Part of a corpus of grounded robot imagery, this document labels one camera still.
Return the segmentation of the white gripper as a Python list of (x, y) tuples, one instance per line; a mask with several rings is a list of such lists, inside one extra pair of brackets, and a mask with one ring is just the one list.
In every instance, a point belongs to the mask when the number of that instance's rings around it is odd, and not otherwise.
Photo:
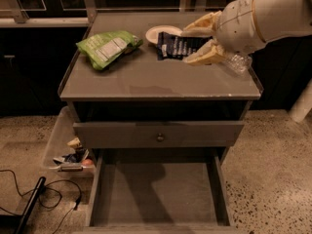
[(235, 0), (223, 11), (210, 12), (183, 28), (183, 37), (210, 37), (196, 53), (183, 59), (190, 65), (219, 63), (226, 60), (227, 51), (248, 55), (265, 47), (266, 43), (255, 22), (254, 0)]

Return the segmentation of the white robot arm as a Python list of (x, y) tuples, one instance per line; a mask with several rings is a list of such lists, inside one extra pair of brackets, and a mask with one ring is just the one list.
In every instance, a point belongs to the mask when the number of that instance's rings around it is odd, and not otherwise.
[(267, 44), (311, 34), (312, 0), (235, 0), (183, 28), (183, 37), (209, 39), (183, 61), (190, 65), (221, 63), (242, 73), (252, 67), (251, 54)]

